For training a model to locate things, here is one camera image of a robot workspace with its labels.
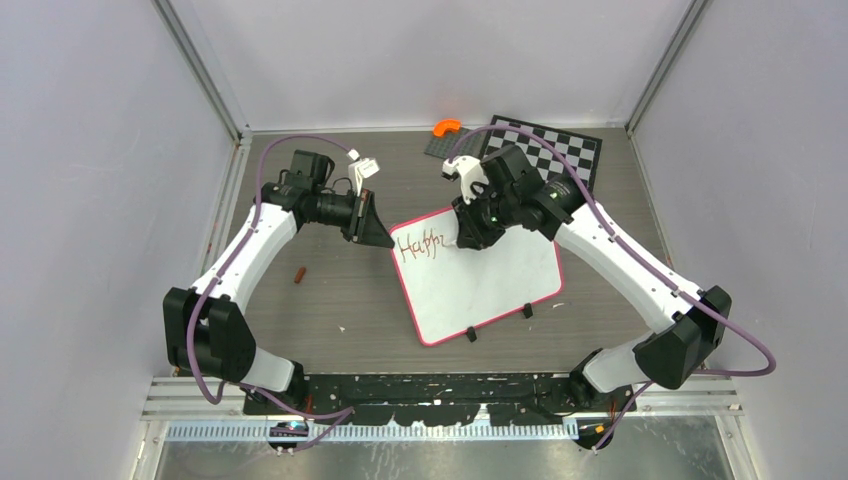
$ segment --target white wall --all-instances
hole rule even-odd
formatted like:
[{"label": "white wall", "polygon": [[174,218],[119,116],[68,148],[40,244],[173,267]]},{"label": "white wall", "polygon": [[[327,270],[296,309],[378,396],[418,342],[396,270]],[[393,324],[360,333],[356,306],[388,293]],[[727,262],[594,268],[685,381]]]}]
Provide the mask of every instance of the white wall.
[{"label": "white wall", "polygon": [[495,113],[623,125],[688,4],[177,2],[254,130],[485,124]]},{"label": "white wall", "polygon": [[[776,479],[845,478],[848,3],[713,2],[637,142],[676,266],[771,346],[739,379]],[[724,367],[762,365],[726,336]]]},{"label": "white wall", "polygon": [[121,478],[232,146],[150,2],[0,17],[0,476]]}]

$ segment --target orange object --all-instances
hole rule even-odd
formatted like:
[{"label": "orange object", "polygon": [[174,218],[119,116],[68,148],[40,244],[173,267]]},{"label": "orange object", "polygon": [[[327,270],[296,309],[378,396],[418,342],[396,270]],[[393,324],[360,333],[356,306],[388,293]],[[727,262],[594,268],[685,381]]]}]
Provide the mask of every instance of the orange object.
[{"label": "orange object", "polygon": [[303,276],[306,275],[306,267],[300,267],[297,269],[297,275],[294,276],[294,283],[300,283],[303,280]]},{"label": "orange object", "polygon": [[444,137],[448,132],[458,132],[459,127],[462,126],[459,120],[455,118],[446,118],[441,122],[437,123],[435,127],[433,127],[433,135],[437,137]]}]

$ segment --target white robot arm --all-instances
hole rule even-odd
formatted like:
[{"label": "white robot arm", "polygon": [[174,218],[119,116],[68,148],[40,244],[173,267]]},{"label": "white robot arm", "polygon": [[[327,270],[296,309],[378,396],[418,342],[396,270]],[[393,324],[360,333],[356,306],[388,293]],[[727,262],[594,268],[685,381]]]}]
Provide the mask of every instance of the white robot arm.
[{"label": "white robot arm", "polygon": [[[459,222],[459,248],[493,245],[507,228],[539,231],[574,252],[633,304],[650,329],[639,338],[590,354],[570,375],[573,398],[590,403],[616,388],[648,380],[675,389],[721,341],[724,327],[681,298],[685,292],[725,315],[730,297],[719,287],[704,291],[681,278],[617,228],[610,237],[570,178],[545,182],[516,146],[482,162],[462,156],[445,161],[442,175],[461,179],[462,195],[453,201]],[[614,221],[600,204],[600,214]],[[619,244],[624,240],[650,266],[673,276],[672,291]]]},{"label": "white robot arm", "polygon": [[[303,224],[311,222],[340,227],[342,237],[354,243],[394,246],[377,216],[374,193],[362,188],[362,180],[379,169],[376,162],[362,159],[351,164],[353,178],[345,194],[326,188],[333,166],[326,156],[296,151],[285,179],[281,175],[279,182],[262,188],[259,220],[254,222],[254,205],[215,264],[190,289],[172,288],[168,292],[163,311],[172,365],[191,369],[187,331],[201,298],[198,292],[211,288],[200,308],[200,321],[195,319],[193,353],[203,375],[273,392],[287,391],[293,380],[303,376],[303,367],[297,362],[259,348],[244,320],[253,289],[271,261]],[[233,257],[236,250],[239,254]]]}]

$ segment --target black and white checkerboard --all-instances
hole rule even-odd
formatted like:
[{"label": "black and white checkerboard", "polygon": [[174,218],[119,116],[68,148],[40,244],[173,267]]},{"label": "black and white checkerboard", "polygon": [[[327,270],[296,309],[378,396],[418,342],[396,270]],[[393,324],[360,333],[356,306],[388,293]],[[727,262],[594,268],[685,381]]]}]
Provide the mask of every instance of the black and white checkerboard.
[{"label": "black and white checkerboard", "polygon": [[[598,169],[598,160],[601,158],[601,139],[501,117],[500,115],[492,117],[491,124],[511,125],[544,138],[558,152],[565,156],[565,159],[574,167],[577,171],[577,176],[583,180],[589,191],[594,187],[595,171]],[[528,137],[516,132],[505,132],[502,130],[489,132],[486,140],[483,142],[480,158],[482,159],[501,147],[513,144],[518,145],[524,150],[530,164],[539,169],[539,173],[542,174],[542,178],[545,180],[550,180],[565,171],[565,167],[554,158],[551,152],[543,149]]]}]

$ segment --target orange clip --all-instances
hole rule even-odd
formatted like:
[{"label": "orange clip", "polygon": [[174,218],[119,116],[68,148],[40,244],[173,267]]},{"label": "orange clip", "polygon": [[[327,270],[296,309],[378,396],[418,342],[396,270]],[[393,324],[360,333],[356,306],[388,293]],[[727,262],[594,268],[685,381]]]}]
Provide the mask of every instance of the orange clip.
[{"label": "orange clip", "polygon": [[460,123],[459,120],[455,118],[446,118],[433,127],[433,135],[437,137],[444,137],[447,132],[458,132],[459,127],[461,126],[462,123]]}]

